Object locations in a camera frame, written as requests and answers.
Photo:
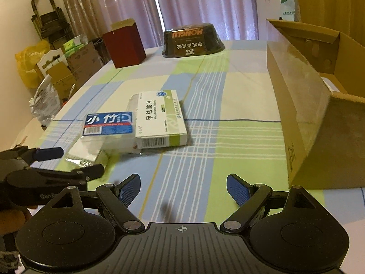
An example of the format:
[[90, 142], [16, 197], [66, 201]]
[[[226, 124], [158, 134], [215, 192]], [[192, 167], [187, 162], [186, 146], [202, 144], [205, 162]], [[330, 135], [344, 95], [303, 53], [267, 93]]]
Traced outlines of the small clear plastic packet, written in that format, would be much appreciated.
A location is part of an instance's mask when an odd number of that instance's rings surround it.
[[102, 143], [84, 141], [79, 138], [65, 155], [65, 161], [76, 168], [85, 168], [101, 164], [104, 167], [109, 162], [108, 154], [102, 149]]

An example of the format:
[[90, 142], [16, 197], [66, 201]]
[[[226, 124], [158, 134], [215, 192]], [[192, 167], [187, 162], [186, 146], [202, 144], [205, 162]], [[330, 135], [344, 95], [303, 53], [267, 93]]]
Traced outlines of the blue white tissue pack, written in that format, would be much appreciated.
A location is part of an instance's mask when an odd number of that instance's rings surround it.
[[84, 118], [81, 141], [92, 150], [129, 152], [136, 148], [135, 113], [90, 113]]

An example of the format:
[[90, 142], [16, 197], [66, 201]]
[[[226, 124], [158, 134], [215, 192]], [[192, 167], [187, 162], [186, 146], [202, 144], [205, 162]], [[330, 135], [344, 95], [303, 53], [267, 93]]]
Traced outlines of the green white medicine box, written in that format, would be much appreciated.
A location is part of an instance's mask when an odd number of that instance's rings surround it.
[[188, 132], [175, 90], [138, 94], [135, 140], [139, 149], [187, 144]]

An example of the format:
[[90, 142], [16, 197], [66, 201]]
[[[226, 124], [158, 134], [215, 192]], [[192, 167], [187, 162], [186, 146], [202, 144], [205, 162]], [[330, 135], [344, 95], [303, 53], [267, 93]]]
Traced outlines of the clear plastic bag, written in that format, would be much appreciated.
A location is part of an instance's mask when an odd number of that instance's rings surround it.
[[30, 112], [43, 127], [48, 127], [61, 110], [59, 95], [52, 84], [50, 75], [46, 75], [30, 99]]

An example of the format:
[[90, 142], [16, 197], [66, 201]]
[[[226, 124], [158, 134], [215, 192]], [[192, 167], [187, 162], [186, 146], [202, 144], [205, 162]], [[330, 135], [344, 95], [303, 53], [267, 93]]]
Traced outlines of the checkered tablecloth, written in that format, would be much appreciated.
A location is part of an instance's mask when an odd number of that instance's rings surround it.
[[363, 273], [364, 48], [316, 44], [105, 65], [46, 134], [122, 155], [85, 192], [42, 192], [25, 272]]

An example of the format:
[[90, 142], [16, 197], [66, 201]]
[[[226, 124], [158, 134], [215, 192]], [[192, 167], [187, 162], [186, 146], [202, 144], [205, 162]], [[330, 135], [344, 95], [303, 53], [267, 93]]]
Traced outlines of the cardboard boxes pile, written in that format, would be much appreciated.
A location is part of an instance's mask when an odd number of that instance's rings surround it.
[[98, 72], [103, 63], [94, 44], [85, 35], [78, 35], [62, 48], [43, 55], [37, 66], [44, 76], [51, 77], [53, 87], [64, 101]]

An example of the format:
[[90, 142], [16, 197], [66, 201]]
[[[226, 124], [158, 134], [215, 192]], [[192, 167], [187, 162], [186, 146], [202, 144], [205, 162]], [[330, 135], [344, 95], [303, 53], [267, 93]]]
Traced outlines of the yellow plastic bag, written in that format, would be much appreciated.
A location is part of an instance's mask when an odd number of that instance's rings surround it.
[[27, 88], [36, 89], [41, 84], [44, 76], [37, 63], [50, 50], [50, 44], [46, 40], [41, 40], [15, 55], [18, 74]]

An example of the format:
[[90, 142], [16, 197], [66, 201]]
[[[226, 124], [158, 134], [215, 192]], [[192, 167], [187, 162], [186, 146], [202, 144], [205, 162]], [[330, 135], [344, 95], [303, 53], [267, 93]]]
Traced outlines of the black hand cart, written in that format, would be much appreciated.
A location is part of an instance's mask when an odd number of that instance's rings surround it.
[[56, 7], [54, 0], [49, 0], [52, 11], [40, 15], [36, 0], [31, 0], [33, 16], [31, 21], [41, 40], [46, 40], [54, 50], [63, 48], [63, 45], [74, 37], [70, 23], [60, 7]]

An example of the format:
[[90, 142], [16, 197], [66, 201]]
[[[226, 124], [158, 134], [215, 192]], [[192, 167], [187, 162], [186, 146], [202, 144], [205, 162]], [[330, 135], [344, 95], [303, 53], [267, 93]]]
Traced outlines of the dark red box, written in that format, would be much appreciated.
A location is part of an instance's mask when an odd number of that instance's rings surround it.
[[128, 18], [114, 23], [111, 28], [102, 38], [115, 68], [141, 64], [146, 54], [136, 21]]

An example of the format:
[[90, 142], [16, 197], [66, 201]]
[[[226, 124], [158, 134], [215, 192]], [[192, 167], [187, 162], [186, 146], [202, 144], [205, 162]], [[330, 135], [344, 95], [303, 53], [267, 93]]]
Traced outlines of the brown cardboard box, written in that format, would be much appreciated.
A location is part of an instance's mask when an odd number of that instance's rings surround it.
[[364, 47], [316, 25], [269, 20], [267, 69], [290, 186], [364, 186]]

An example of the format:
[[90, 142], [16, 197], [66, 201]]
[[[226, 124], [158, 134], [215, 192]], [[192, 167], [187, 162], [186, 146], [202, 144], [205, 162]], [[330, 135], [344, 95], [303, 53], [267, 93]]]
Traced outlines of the pink curtain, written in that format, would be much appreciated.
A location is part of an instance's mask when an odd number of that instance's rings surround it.
[[222, 40], [256, 40], [256, 0], [63, 0], [73, 31], [97, 38], [127, 18], [145, 48], [161, 46], [165, 30], [211, 23]]

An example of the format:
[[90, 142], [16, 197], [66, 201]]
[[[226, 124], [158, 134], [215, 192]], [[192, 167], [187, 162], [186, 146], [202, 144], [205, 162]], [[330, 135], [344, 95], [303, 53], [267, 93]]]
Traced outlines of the black instant noodle bowl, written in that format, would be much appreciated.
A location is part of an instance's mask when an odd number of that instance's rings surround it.
[[184, 25], [163, 33], [166, 58], [211, 55], [225, 49], [213, 24]]

